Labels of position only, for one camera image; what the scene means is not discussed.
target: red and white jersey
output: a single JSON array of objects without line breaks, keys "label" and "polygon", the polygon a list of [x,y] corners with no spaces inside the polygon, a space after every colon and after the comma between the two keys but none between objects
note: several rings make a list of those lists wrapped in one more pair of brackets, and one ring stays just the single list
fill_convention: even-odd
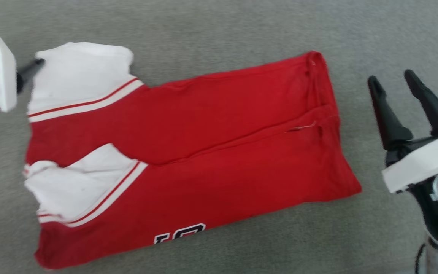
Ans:
[{"label": "red and white jersey", "polygon": [[43,267],[360,192],[320,53],[154,88],[128,74],[125,48],[37,56],[25,185],[40,202]]}]

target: striped trim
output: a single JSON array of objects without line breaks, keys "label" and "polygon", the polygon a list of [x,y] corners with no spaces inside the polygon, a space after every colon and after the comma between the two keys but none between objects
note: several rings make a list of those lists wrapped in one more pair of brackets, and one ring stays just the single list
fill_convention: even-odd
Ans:
[{"label": "striped trim", "polygon": [[59,215],[52,215],[43,211],[40,212],[41,215],[38,215],[38,221],[40,223],[59,222],[68,227],[76,227],[89,222],[111,206],[114,201],[116,201],[116,199],[120,197],[120,195],[123,194],[124,191],[136,180],[136,178],[139,177],[147,166],[146,163],[137,162],[122,179],[117,181],[118,183],[114,188],[109,189],[98,201],[96,201],[94,206],[90,207],[89,210],[82,213],[80,216],[75,217],[72,220],[65,220]]},{"label": "striped trim", "polygon": [[82,113],[82,112],[103,108],[124,98],[126,95],[130,94],[131,92],[134,92],[142,85],[144,85],[144,83],[141,82],[138,78],[133,78],[129,80],[127,83],[125,83],[124,85],[120,86],[115,91],[111,92],[110,94],[100,99],[94,101],[88,101],[88,102],[81,102],[78,104],[73,104],[68,106],[61,106],[44,111],[38,111],[35,113],[29,112],[28,118],[30,122],[38,122],[51,118],[57,118],[60,116],[66,116],[70,114]]}]

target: black cable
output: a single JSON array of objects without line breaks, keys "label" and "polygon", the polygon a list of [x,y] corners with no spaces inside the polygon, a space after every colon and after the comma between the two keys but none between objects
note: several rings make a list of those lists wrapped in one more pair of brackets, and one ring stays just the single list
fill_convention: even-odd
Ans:
[{"label": "black cable", "polygon": [[417,257],[415,258],[415,274],[419,274],[419,262],[420,262],[420,257],[422,257],[422,253],[424,252],[424,247],[425,247],[425,243],[423,243],[420,248],[419,251],[417,252]]}]

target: garment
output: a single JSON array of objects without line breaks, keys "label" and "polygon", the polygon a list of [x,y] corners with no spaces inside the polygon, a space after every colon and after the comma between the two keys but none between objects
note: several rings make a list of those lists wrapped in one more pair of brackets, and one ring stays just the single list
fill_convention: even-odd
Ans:
[{"label": "garment", "polygon": [[[37,54],[46,67],[29,105],[25,185],[40,202],[42,266],[77,265],[360,192],[342,155],[321,54],[149,88],[127,70],[105,73],[102,52],[126,57],[111,67],[132,59],[106,47],[67,44]],[[102,62],[92,67],[114,89],[88,86],[84,97],[81,83],[54,104],[46,94],[58,90],[47,78],[72,83],[87,71],[72,55]],[[79,73],[56,73],[70,67]]]}]

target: white stripe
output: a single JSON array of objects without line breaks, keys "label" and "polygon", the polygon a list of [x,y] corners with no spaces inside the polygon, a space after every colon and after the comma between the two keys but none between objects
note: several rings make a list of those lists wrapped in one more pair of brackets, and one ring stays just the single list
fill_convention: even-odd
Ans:
[{"label": "white stripe", "polygon": [[[62,223],[68,227],[76,227],[76,226],[80,226],[83,225],[87,222],[89,222],[90,220],[96,218],[97,216],[99,216],[101,213],[103,213],[109,206],[111,206],[114,201],[117,200],[118,197],[120,197],[121,194],[124,193],[124,191],[139,177],[139,175],[143,172],[143,170],[148,166],[148,164],[140,162],[138,164],[138,166],[136,167],[136,169],[126,178],[126,180],[124,182],[122,182],[122,184],[113,192],[113,194],[111,194],[111,196],[109,196],[109,198],[96,210],[94,211],[91,215],[87,216],[86,218],[84,218],[83,220],[80,220],[78,222],[75,223],[69,223],[69,222],[73,222],[75,220],[79,220],[82,216],[87,215],[89,212],[91,212],[92,210],[95,209],[95,207],[102,202],[102,200],[111,192],[113,191],[114,188],[110,188],[96,203],[94,206],[92,206],[89,210],[87,210],[87,212],[81,214],[78,217],[75,217],[73,220],[63,220],[62,218],[59,218],[57,216],[44,216],[44,217],[39,217],[38,221],[40,223],[46,223],[46,222],[59,222]],[[129,172],[126,172],[124,174],[123,177],[127,176]],[[117,184],[119,184],[122,181],[123,178],[120,178],[117,181]]]},{"label": "white stripe", "polygon": [[32,117],[29,117],[28,119],[30,120],[31,123],[33,123],[33,122],[38,122],[38,121],[42,121],[42,120],[57,118],[60,116],[66,116],[66,115],[70,115],[70,114],[82,113],[82,112],[87,112],[87,111],[92,111],[92,110],[96,110],[99,108],[103,108],[105,106],[109,106],[109,105],[119,101],[120,99],[123,99],[126,95],[130,94],[131,92],[133,92],[137,88],[141,87],[142,85],[144,85],[143,82],[141,82],[140,80],[136,80],[132,83],[129,83],[126,87],[122,88],[120,91],[116,92],[111,97],[109,97],[103,101],[97,102],[95,104],[88,104],[88,105],[84,105],[84,106],[76,106],[76,107],[72,107],[72,108],[66,108],[66,109],[62,109],[62,110],[52,111],[52,112],[44,113],[44,114],[41,114],[38,116],[32,116]]}]

